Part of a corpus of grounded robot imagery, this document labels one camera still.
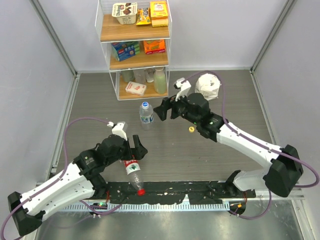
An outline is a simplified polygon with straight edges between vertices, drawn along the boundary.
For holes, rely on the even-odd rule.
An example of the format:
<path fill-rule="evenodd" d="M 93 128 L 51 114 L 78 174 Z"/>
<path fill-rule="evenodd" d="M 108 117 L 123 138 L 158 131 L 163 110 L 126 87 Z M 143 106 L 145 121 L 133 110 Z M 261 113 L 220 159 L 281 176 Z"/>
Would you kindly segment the gold bottle cap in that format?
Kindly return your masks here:
<path fill-rule="evenodd" d="M 190 133 L 193 133 L 195 131 L 195 128 L 191 126 L 191 127 L 188 128 L 188 130 L 189 130 Z"/>

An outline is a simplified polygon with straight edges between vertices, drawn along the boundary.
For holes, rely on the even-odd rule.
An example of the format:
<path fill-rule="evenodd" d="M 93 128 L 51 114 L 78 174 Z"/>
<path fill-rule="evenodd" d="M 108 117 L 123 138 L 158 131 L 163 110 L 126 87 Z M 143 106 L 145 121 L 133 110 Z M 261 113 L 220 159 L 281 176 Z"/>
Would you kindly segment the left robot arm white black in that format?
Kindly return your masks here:
<path fill-rule="evenodd" d="M 7 199 L 18 234 L 23 237 L 32 233 L 54 213 L 76 201 L 102 199 L 108 190 L 101 176 L 105 168 L 119 160 L 137 162 L 148 153 L 138 135 L 133 136 L 133 142 L 131 147 L 128 140 L 111 134 L 94 148 L 82 151 L 66 170 L 43 184 L 24 193 L 11 193 Z"/>

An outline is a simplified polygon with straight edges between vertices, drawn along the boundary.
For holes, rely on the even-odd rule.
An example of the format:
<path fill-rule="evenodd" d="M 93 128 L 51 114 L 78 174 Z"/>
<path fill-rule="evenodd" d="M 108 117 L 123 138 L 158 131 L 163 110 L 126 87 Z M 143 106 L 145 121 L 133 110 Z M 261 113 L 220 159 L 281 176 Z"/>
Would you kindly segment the clear bottle blue white label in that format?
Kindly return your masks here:
<path fill-rule="evenodd" d="M 147 101 L 144 101 L 140 105 L 139 116 L 140 116 L 141 126 L 145 130 L 149 130 L 154 122 L 154 110 L 153 110 L 153 107 Z"/>

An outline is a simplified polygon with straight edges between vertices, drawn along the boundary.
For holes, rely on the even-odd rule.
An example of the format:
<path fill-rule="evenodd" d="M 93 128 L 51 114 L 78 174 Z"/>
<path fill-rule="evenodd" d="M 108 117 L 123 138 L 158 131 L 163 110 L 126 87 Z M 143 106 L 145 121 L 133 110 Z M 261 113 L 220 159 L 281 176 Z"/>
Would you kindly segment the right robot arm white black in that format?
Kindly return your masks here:
<path fill-rule="evenodd" d="M 298 151 L 291 145 L 280 147 L 260 140 L 237 128 L 233 123 L 211 111 L 209 102 L 200 93 L 176 99 L 165 97 L 154 112 L 161 121 L 171 111 L 171 119 L 182 117 L 193 123 L 206 139 L 229 146 L 262 166 L 260 170 L 236 170 L 227 179 L 226 193 L 233 198 L 243 191 L 268 189 L 287 197 L 303 174 Z"/>

